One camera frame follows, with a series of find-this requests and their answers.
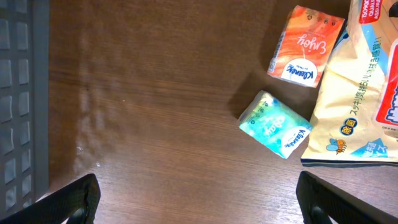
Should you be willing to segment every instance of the plastic packaging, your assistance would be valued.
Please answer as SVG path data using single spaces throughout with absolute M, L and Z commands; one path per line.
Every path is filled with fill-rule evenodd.
M 296 6 L 272 58 L 268 74 L 317 87 L 344 19 Z
M 239 117 L 239 128 L 284 159 L 312 130 L 307 120 L 265 91 Z
M 347 32 L 323 75 L 303 165 L 398 165 L 393 3 L 352 0 Z

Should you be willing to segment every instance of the red label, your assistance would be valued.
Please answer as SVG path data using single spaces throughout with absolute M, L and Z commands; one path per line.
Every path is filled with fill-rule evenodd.
M 398 45 L 391 50 L 394 53 L 391 60 L 389 80 L 376 115 L 376 121 L 382 124 L 398 126 Z
M 378 21 L 382 2 L 383 0 L 363 0 L 359 14 L 359 23 L 368 24 Z

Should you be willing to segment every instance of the kleenex pocket tissue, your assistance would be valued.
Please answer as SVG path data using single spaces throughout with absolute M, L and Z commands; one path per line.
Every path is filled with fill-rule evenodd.
M 284 159 L 312 130 L 307 120 L 265 91 L 239 117 L 239 128 Z

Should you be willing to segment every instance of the bee illustration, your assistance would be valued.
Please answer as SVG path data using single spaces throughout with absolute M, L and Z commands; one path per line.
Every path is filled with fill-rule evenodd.
M 330 145 L 327 145 L 326 149 L 329 151 L 336 152 L 336 155 L 346 150 L 346 142 L 342 139 L 330 139 Z

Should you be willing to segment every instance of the wood grain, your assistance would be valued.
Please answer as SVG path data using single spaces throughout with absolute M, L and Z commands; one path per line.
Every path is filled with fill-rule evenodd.
M 398 216 L 396 167 L 302 167 L 238 129 L 263 89 L 306 118 L 316 89 L 266 75 L 297 4 L 349 1 L 52 1 L 50 189 L 94 172 L 96 223 L 302 223 L 301 170 Z

